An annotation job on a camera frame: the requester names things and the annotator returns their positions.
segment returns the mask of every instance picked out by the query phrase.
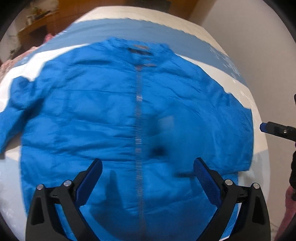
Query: blue jacket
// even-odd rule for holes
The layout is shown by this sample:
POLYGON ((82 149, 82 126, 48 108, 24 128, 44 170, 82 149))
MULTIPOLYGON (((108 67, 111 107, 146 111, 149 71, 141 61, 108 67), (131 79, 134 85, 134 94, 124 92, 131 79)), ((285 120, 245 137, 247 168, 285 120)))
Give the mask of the blue jacket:
POLYGON ((39 183, 58 186, 103 161, 81 207, 102 241, 196 240, 215 207, 192 176, 194 159, 236 181, 253 149, 251 110, 200 67, 167 45, 116 38, 48 61, 33 81, 14 79, 0 152, 20 131, 27 211, 39 183))

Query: screw head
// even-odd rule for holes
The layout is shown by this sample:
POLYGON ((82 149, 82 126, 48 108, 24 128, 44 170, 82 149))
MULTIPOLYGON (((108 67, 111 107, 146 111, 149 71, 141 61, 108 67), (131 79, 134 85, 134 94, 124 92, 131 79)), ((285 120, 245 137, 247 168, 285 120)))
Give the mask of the screw head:
POLYGON ((260 188, 260 185, 258 183, 254 183, 253 184, 253 187, 256 188, 256 189, 259 189, 260 188))
POLYGON ((70 186, 72 184, 72 181, 71 180, 66 180, 66 181, 64 181, 63 184, 64 184, 65 187, 68 187, 68 186, 70 186))
POLYGON ((43 185, 43 184, 39 184, 39 185, 37 186, 37 190, 42 190, 42 189, 43 189, 43 187, 44 187, 44 185, 43 185))
POLYGON ((230 179, 226 179, 225 183, 227 186, 231 186, 233 184, 233 181, 231 181, 230 179))

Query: zipper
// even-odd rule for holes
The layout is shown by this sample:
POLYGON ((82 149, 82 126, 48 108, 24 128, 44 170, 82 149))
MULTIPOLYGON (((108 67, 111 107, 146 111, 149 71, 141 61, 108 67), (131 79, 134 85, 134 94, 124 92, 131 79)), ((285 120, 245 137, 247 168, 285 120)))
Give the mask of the zipper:
POLYGON ((140 240, 144 241, 146 233, 146 222, 144 218, 144 187, 143 187, 143 163, 142 163, 142 66, 136 66, 136 123, 135 123, 135 165, 136 165, 136 193, 139 205, 140 240))

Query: wooden furniture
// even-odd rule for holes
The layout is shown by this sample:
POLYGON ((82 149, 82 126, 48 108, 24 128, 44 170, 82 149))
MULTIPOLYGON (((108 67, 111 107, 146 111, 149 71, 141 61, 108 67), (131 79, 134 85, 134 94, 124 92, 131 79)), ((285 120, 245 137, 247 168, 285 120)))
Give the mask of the wooden furniture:
MULTIPOLYGON (((100 6, 129 5, 130 0, 59 0, 58 10, 34 21, 18 33, 19 41, 25 50, 39 46, 47 33, 56 35, 76 19, 100 6)), ((168 13, 188 19, 197 0, 170 0, 168 13)))

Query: bed sheet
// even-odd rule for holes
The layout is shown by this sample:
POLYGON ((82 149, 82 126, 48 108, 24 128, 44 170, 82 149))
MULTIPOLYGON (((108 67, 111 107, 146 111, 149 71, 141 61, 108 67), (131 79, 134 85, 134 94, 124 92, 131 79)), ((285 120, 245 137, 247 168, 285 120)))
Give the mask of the bed sheet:
MULTIPOLYGON (((254 151, 249 171, 239 173, 239 184, 261 185, 265 198, 269 192, 269 156, 265 134, 259 130, 261 118, 255 101, 239 71, 202 27, 184 19, 137 7, 99 7, 85 14, 65 31, 42 45, 11 69, 0 83, 0 111, 9 99, 13 78, 35 78, 43 64, 73 48, 99 42, 110 36, 143 42, 166 43, 182 58, 199 65, 227 93, 232 93, 245 108, 252 110, 254 151)), ((26 215, 20 186, 20 135, 0 156, 0 212, 20 239, 25 240, 26 215)))

